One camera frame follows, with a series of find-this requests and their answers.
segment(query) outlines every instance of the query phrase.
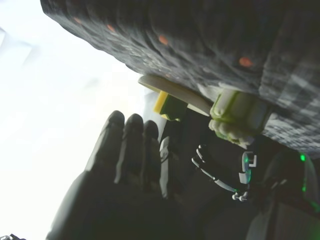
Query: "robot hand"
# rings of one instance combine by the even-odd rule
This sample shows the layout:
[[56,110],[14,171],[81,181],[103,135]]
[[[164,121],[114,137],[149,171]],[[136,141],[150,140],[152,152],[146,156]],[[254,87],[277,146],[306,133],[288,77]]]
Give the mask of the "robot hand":
[[72,183],[48,240],[183,239],[177,206],[162,197],[158,127],[114,111]]

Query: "quilted fabric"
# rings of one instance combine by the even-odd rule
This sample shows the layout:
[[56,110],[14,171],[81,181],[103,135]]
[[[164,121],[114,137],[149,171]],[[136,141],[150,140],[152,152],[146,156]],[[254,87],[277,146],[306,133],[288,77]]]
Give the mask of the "quilted fabric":
[[67,31],[141,74],[214,101],[220,86],[275,106],[264,134],[320,158],[316,0],[41,0]]

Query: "yellow sponge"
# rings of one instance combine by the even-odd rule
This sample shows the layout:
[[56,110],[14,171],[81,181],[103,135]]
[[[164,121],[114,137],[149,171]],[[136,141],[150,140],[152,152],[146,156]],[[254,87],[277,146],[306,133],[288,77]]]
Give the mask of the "yellow sponge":
[[161,91],[153,111],[169,121],[180,122],[186,114],[187,107],[188,103]]

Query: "white curtain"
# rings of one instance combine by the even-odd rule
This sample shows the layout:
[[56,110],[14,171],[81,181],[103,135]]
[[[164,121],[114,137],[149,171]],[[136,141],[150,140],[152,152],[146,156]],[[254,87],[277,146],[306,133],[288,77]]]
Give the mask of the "white curtain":
[[109,114],[143,113],[139,77],[39,0],[0,0],[0,236],[45,239]]

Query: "orange dot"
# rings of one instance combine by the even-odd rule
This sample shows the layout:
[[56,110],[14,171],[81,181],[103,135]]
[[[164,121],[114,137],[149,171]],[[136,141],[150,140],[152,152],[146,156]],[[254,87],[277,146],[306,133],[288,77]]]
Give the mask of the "orange dot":
[[164,45],[168,45],[168,39],[166,39],[165,36],[159,36],[159,41],[160,43],[164,44]]
[[80,20],[79,18],[74,17],[73,19],[74,19],[78,24],[81,24],[81,20]]
[[239,63],[241,66],[246,67],[246,68],[249,68],[253,65],[253,62],[250,60],[250,58],[245,57],[245,56],[243,56],[239,59]]
[[107,28],[111,31],[111,32],[116,32],[116,30],[114,29],[113,26],[111,26],[110,24],[107,25]]

